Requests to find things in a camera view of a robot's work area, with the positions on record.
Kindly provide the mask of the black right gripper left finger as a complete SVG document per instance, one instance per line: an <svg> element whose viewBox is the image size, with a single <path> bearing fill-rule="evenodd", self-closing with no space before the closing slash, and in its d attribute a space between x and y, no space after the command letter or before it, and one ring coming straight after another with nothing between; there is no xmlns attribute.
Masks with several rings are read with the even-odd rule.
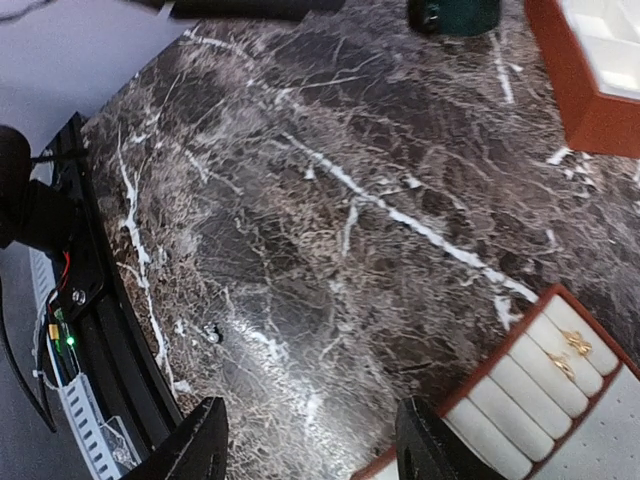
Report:
<svg viewBox="0 0 640 480"><path fill-rule="evenodd" d="M122 480L224 480L228 438L224 399L206 397L158 449Z"/></svg>

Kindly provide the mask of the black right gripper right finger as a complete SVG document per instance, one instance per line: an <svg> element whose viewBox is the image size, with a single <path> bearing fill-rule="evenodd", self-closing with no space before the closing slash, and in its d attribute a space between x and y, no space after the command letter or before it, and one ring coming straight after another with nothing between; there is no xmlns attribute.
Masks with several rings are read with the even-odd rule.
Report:
<svg viewBox="0 0 640 480"><path fill-rule="evenodd" d="M500 478L419 397L400 401L395 429L400 479Z"/></svg>

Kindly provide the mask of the red jewelry tray insert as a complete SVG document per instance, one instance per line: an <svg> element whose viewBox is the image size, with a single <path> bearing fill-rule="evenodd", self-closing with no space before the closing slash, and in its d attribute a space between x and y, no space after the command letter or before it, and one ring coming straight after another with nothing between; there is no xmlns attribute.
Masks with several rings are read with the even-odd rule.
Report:
<svg viewBox="0 0 640 480"><path fill-rule="evenodd" d="M639 369L562 285L439 407L499 479L635 479ZM400 479L394 444L356 472Z"/></svg>

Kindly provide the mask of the red jewelry box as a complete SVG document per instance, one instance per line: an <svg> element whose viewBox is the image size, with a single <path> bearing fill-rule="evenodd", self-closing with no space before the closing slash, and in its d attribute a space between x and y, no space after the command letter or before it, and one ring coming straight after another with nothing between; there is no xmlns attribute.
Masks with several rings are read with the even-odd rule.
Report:
<svg viewBox="0 0 640 480"><path fill-rule="evenodd" d="M567 146L639 156L639 3L526 1Z"/></svg>

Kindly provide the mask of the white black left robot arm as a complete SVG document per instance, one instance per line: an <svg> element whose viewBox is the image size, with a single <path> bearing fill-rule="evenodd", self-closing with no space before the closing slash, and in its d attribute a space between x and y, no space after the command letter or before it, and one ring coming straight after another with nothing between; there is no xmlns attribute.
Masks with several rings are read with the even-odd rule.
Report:
<svg viewBox="0 0 640 480"><path fill-rule="evenodd" d="M77 220L75 202L31 177L27 138L1 127L1 247L14 242L58 255L68 248Z"/></svg>

